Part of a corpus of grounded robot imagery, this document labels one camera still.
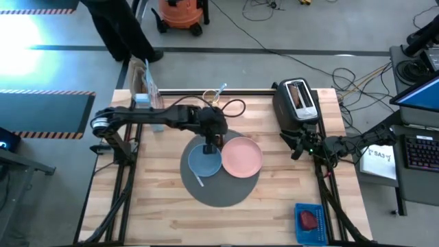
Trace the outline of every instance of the cup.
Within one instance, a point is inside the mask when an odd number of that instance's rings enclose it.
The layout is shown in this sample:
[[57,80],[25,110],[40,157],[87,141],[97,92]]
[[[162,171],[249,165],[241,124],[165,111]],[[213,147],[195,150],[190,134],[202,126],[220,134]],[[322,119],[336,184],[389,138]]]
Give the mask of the cup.
[[218,102],[220,101],[220,99],[219,99],[220,96],[218,96],[218,98],[215,101],[213,101],[216,94],[217,94],[217,91],[215,91],[215,90],[207,90],[203,93],[202,98],[204,100],[206,100],[207,102],[209,102],[212,106],[218,107],[219,106]]
[[216,174],[222,164],[222,156],[220,150],[214,154],[204,154],[203,146],[205,144],[200,144],[195,146],[189,153],[187,158],[189,169],[196,175],[200,177],[209,177]]

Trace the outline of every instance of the orange shop vacuum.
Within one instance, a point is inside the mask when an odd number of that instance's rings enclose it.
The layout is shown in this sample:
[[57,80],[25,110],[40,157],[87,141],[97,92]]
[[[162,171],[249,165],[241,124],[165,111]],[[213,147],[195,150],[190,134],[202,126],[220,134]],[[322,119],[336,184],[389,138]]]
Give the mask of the orange shop vacuum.
[[169,28],[177,28],[189,30],[192,35],[199,36],[203,33],[201,17],[203,16],[205,25],[210,23],[209,0],[158,0],[158,11],[163,20],[152,9],[160,33],[165,33]]

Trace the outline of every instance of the gray floor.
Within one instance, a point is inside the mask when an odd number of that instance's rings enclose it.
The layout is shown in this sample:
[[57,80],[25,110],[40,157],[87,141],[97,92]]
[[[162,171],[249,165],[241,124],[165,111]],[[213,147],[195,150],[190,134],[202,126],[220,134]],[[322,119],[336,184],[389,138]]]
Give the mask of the gray floor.
[[[214,5],[210,7],[211,24],[203,26],[201,37],[194,38],[182,30],[159,34],[150,14],[156,1],[148,3],[141,23],[154,46],[259,48]],[[241,15],[244,0],[214,1],[266,47],[347,51],[387,51],[391,45],[404,43],[405,37],[415,30],[412,17],[435,4],[433,0],[339,0],[337,3],[315,0],[306,7],[297,1],[284,0],[285,11],[276,11],[269,21],[250,22]],[[438,13],[438,9],[432,10],[420,16],[417,23],[426,24]],[[263,18],[266,14],[265,9],[248,13],[252,18]],[[13,33],[16,29],[23,32]],[[23,50],[29,45],[103,45],[83,5],[71,16],[0,16],[0,32],[4,34],[0,40],[0,88],[96,91],[93,112],[110,102],[121,63],[114,62],[106,51]],[[329,73],[337,67],[346,67],[358,78],[389,62],[387,57],[370,56],[295,57]],[[151,65],[151,70],[162,89],[214,88],[224,82],[231,88],[268,88],[273,82],[296,77],[306,78],[314,88],[333,85],[331,77],[276,55],[167,53],[163,60]],[[385,74],[383,79],[394,95],[392,73]],[[368,88],[384,92],[378,80]],[[357,97],[346,99],[346,103]],[[371,102],[362,97],[353,108]],[[353,112],[354,126],[365,131],[389,114],[381,103],[375,104]],[[22,154],[57,167],[53,177],[41,174],[35,177],[19,212],[21,231],[31,246],[72,242],[96,159],[88,147],[95,143],[97,139],[90,130],[80,141],[23,141]],[[395,218],[389,214],[396,207],[392,188],[363,183],[360,186],[375,240],[437,246],[439,207],[408,202],[409,216]]]

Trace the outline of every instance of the wooden tabletop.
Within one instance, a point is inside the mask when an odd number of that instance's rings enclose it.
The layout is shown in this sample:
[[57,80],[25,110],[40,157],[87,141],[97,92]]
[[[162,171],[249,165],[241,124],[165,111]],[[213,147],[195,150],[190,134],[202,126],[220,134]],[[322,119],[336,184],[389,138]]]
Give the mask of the wooden tabletop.
[[[333,89],[318,89],[320,107],[328,136],[345,135],[344,124]],[[164,97],[170,105],[178,96]],[[221,96],[220,106],[236,96]],[[291,151],[279,137],[271,96],[239,96],[247,104],[238,118],[228,118],[228,126],[257,142],[263,151],[263,167],[256,187],[239,204],[226,208],[209,207],[194,199],[180,177],[180,157],[194,137],[189,131],[165,127],[153,133],[145,125],[139,148],[126,235],[128,245],[219,245],[297,244],[294,205],[320,204],[320,194],[312,158],[303,154],[290,159]],[[116,90],[112,106],[129,106],[130,92]],[[182,104],[202,106],[197,99]],[[231,104],[226,113],[241,110]],[[97,168],[112,161],[99,157]],[[93,179],[80,240],[91,235],[107,214],[117,166],[100,171]],[[339,163],[335,169],[342,208],[363,235],[372,239],[354,166]],[[331,218],[336,239],[335,213]],[[115,234],[119,232],[116,224]]]

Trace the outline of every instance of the white paper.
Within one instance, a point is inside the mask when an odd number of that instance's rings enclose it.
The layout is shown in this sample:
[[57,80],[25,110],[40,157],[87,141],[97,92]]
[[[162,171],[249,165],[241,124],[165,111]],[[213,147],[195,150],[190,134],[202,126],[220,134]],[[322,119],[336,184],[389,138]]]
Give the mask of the white paper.
[[392,146],[369,146],[369,149],[362,156],[359,165],[361,172],[396,180]]

